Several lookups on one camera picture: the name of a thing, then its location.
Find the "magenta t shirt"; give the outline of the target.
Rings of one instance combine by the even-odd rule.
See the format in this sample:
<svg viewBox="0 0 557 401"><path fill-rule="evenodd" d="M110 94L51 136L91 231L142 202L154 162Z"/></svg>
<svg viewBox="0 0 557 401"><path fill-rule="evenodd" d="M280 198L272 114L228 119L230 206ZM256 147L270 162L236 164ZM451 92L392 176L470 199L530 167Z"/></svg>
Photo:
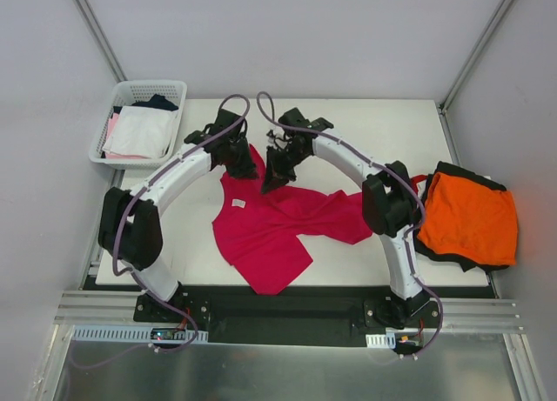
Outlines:
<svg viewBox="0 0 557 401"><path fill-rule="evenodd" d="M263 194L265 163L254 146L250 152L258 178L236 179L227 173L221 177L224 203L212 229L224 260L256 294L279 294L311 265L299 235L350 245L372 235L362 217L359 193L337 190L326 195L284 186Z"/></svg>

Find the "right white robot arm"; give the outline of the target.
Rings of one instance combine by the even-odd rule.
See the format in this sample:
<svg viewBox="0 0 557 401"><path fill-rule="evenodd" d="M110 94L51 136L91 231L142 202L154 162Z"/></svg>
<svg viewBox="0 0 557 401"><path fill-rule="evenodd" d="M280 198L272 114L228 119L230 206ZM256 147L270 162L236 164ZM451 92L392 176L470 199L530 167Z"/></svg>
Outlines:
<svg viewBox="0 0 557 401"><path fill-rule="evenodd" d="M401 330L422 317L429 296L416 268L413 245L414 212L421 202L400 161L374 162L341 139L329 121L309 121L293 108L279 119L263 112L270 123L284 131L283 145L267 147L266 194L296 180L295 167L308 157L333 165L361 187L362 217L372 233L379 236L390 275L391 296L373 309L376 322Z"/></svg>

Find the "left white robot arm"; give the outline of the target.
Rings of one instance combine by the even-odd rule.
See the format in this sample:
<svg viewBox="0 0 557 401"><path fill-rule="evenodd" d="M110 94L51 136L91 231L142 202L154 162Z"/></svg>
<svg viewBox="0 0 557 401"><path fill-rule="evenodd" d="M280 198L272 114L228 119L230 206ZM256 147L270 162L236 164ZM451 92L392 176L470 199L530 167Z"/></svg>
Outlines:
<svg viewBox="0 0 557 401"><path fill-rule="evenodd" d="M247 141L246 114L219 108L213 123L195 130L169 162L128 190L104 195L98 244L112 256L115 276L129 273L167 322L185 313L181 283L162 259L161 217L193 182L218 166L230 177L258 176Z"/></svg>

